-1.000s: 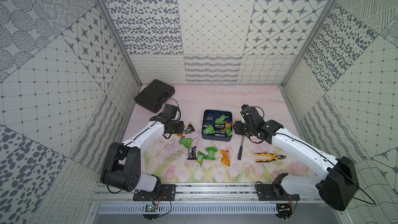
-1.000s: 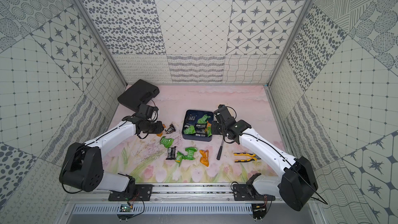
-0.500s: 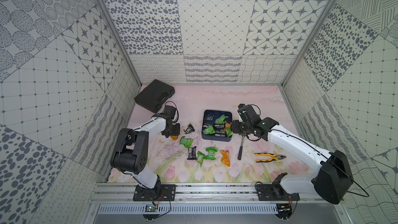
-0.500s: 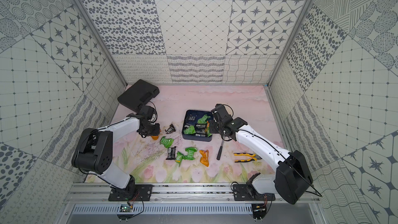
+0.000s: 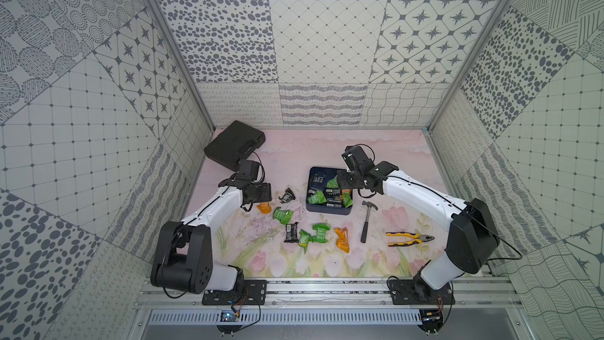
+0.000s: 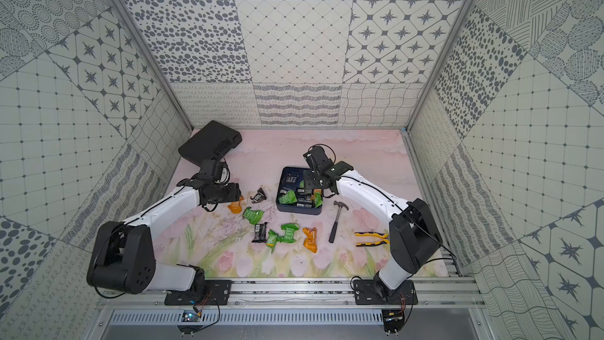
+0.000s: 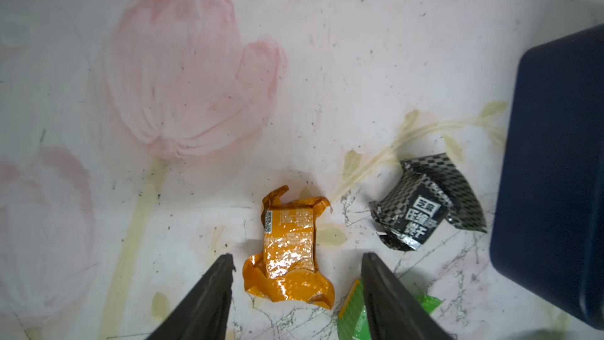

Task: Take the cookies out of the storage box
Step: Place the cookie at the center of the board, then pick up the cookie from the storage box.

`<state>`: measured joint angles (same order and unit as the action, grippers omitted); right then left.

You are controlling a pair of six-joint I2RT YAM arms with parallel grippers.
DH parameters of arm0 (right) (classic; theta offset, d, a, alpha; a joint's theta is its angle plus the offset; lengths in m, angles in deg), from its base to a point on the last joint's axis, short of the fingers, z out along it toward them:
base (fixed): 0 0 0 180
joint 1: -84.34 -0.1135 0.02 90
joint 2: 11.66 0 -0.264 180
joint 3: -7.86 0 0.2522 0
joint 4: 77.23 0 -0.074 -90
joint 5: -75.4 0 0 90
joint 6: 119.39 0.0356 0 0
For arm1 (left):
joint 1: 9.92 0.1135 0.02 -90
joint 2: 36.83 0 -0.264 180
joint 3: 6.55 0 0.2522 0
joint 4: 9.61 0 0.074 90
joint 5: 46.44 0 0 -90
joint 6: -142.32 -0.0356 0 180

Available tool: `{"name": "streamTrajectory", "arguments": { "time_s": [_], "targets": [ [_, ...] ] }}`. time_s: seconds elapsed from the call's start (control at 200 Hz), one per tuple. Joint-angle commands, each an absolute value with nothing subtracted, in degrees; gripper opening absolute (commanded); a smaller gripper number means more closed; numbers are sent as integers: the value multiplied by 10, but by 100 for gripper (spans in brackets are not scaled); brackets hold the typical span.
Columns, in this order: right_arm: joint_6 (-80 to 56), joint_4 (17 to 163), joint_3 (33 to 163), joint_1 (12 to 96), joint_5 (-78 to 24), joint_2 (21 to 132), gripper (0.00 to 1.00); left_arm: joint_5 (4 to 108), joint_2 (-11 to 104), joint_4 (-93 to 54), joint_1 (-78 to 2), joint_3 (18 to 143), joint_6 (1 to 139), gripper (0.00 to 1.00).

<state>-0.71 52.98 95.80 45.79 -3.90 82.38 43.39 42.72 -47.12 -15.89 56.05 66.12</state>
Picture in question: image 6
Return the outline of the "orange cookie packet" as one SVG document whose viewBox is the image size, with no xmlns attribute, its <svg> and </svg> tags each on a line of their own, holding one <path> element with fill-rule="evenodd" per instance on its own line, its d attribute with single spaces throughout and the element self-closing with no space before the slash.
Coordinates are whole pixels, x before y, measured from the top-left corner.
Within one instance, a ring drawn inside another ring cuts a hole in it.
<svg viewBox="0 0 604 340">
<path fill-rule="evenodd" d="M 304 247 L 313 253 L 317 253 L 317 228 L 303 228 L 303 233 L 306 236 Z"/>
<path fill-rule="evenodd" d="M 242 203 L 245 201 L 244 197 L 241 196 L 239 200 L 230 203 L 227 207 L 232 214 L 240 214 L 243 211 Z"/>
</svg>

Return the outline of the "dark blue storage box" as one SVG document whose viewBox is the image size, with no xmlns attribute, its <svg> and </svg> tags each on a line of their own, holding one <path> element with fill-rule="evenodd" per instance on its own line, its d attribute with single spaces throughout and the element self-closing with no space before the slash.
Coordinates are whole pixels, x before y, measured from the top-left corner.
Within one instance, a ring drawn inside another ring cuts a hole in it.
<svg viewBox="0 0 604 340">
<path fill-rule="evenodd" d="M 284 167 L 275 199 L 276 208 L 283 213 L 318 216 L 322 212 L 323 190 L 311 188 L 305 181 L 309 168 Z"/>
</svg>

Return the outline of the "dark cookie packet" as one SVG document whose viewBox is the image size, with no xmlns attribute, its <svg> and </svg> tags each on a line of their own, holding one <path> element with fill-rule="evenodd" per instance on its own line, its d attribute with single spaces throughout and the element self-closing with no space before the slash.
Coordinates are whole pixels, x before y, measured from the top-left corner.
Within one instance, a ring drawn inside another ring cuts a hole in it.
<svg viewBox="0 0 604 340">
<path fill-rule="evenodd" d="M 264 192 L 264 190 L 262 188 L 259 188 L 257 190 L 257 192 L 255 193 L 255 195 L 253 195 L 250 198 L 251 203 L 253 203 L 253 204 L 258 204 L 260 202 L 265 201 L 266 199 L 267 199 L 267 195 L 266 195 L 266 193 Z"/>
</svg>

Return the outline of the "black cookie packet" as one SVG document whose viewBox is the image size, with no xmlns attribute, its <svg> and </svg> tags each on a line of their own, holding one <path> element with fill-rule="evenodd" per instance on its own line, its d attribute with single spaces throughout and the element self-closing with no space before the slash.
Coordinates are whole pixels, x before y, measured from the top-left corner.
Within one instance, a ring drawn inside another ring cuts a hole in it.
<svg viewBox="0 0 604 340">
<path fill-rule="evenodd" d="M 267 222 L 254 225 L 254 238 L 252 243 L 267 242 Z"/>
</svg>

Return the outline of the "light green cookie packet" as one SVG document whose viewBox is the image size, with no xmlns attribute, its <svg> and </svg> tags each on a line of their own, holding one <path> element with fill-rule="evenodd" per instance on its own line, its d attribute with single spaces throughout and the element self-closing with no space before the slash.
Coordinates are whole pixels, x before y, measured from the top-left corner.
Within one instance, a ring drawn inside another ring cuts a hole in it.
<svg viewBox="0 0 604 340">
<path fill-rule="evenodd" d="M 265 245 L 273 252 L 276 245 L 280 242 L 281 236 L 273 230 L 270 230 L 267 235 Z"/>
</svg>

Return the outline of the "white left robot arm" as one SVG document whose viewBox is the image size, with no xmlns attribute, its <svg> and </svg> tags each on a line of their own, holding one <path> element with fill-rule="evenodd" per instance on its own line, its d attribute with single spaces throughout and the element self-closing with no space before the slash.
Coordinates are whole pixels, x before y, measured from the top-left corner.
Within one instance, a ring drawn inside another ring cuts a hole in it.
<svg viewBox="0 0 604 340">
<path fill-rule="evenodd" d="M 239 185 L 230 181 L 228 164 L 206 159 L 199 171 L 176 184 L 174 190 L 143 211 L 100 226 L 87 271 L 87 283 L 96 292 L 107 289 L 117 297 L 146 291 L 164 291 L 166 304 L 199 305 L 209 296 L 204 270 L 184 264 L 162 264 L 154 241 L 197 207 L 213 212 L 218 205 L 239 200 Z"/>
</svg>

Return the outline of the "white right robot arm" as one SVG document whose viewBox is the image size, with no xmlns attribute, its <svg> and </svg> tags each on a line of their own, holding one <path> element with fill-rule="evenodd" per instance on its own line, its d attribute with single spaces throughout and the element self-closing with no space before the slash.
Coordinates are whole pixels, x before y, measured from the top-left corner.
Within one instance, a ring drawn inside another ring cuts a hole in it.
<svg viewBox="0 0 604 340">
<path fill-rule="evenodd" d="M 371 286 L 379 302 L 398 299 L 402 287 L 439 249 L 446 250 L 434 216 L 420 198 L 408 201 L 382 190 L 365 179 L 352 165 L 334 162 L 322 144 L 304 154 L 310 171 L 307 187 L 327 189 L 353 201 L 388 225 L 390 259 L 373 278 Z"/>
</svg>

